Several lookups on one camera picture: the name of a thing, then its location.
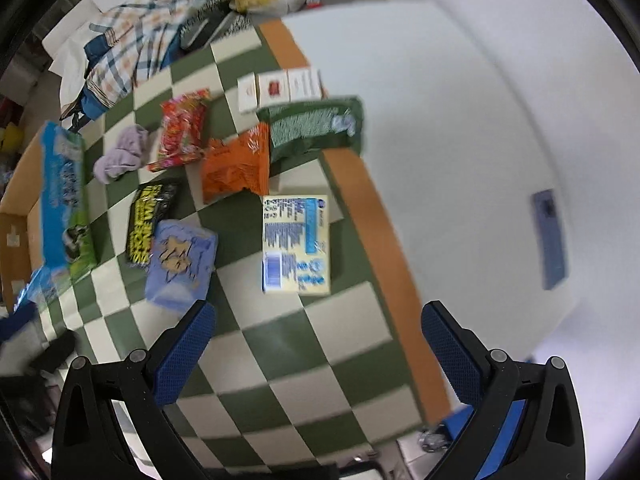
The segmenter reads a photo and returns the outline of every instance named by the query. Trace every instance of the small white box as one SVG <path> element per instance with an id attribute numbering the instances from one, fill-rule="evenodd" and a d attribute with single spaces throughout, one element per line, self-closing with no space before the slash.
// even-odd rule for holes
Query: small white box
<path id="1" fill-rule="evenodd" d="M 292 68 L 287 70 L 289 95 L 292 103 L 318 101 L 322 99 L 320 76 L 315 68 Z"/>
<path id="2" fill-rule="evenodd" d="M 255 74 L 251 72 L 238 78 L 238 110 L 241 114 L 255 112 L 258 109 L 258 92 L 255 87 Z"/>
<path id="3" fill-rule="evenodd" d="M 330 285 L 327 196 L 265 196 L 262 290 L 327 296 Z"/>
<path id="4" fill-rule="evenodd" d="M 286 70 L 258 74 L 260 108 L 289 102 L 289 82 Z"/>

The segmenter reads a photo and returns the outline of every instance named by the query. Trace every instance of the black snack bag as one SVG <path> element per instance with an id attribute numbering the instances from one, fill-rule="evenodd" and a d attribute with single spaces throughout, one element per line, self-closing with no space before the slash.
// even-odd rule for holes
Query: black snack bag
<path id="1" fill-rule="evenodd" d="M 158 222 L 166 218 L 178 193 L 179 182 L 160 180 L 140 184 L 133 197 L 127 230 L 127 261 L 146 269 L 151 255 L 151 241 Z"/>

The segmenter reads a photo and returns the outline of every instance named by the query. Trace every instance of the green snack bag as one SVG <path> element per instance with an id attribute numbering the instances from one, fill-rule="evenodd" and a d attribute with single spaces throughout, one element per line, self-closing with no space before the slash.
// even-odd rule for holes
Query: green snack bag
<path id="1" fill-rule="evenodd" d="M 271 163 L 310 150 L 362 148 L 362 102 L 342 97 L 264 108 L 258 118 L 271 128 Z"/>

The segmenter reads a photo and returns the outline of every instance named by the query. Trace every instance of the barcode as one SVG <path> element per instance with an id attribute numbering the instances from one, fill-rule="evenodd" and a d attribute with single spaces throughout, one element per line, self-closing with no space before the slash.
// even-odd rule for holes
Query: barcode
<path id="1" fill-rule="evenodd" d="M 264 255 L 264 285 L 280 288 L 280 253 L 267 253 Z"/>

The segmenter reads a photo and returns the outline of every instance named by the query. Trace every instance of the red snack bag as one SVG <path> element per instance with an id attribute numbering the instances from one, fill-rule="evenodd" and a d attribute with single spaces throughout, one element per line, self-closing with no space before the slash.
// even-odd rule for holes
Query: red snack bag
<path id="1" fill-rule="evenodd" d="M 189 92 L 162 103 L 162 124 L 158 135 L 157 160 L 149 171 L 183 166 L 202 157 L 202 126 L 211 100 L 209 89 Z"/>
<path id="2" fill-rule="evenodd" d="M 259 123 L 225 144 L 211 139 L 202 161 L 202 197 L 244 188 L 257 195 L 269 193 L 269 125 Z"/>

